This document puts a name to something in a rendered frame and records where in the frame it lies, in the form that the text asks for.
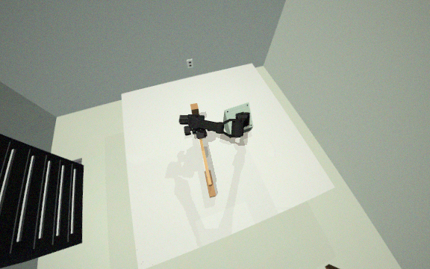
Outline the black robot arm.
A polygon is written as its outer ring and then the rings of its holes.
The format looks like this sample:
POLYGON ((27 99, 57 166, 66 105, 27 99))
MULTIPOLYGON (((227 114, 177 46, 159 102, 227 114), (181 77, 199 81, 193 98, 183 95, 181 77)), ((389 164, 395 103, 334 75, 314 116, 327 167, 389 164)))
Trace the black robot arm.
POLYGON ((242 137, 244 127, 249 126, 249 112, 240 112, 236 115, 236 119, 228 119, 225 122, 212 122, 205 120, 204 115, 199 114, 188 114, 180 115, 180 125, 188 125, 188 128, 195 130, 196 138, 202 139, 207 137, 205 129, 216 132, 217 134, 224 134, 228 137, 242 137), (232 121, 231 134, 224 132, 224 124, 232 121))

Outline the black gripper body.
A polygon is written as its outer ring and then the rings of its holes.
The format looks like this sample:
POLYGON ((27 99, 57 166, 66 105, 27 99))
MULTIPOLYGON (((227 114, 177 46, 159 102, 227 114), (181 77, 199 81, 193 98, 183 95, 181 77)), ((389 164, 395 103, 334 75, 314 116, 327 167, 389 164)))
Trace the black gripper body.
POLYGON ((184 127, 184 133, 185 135, 191 135, 190 131, 192 131, 192 133, 196 133, 195 130, 188 128, 188 126, 184 127))

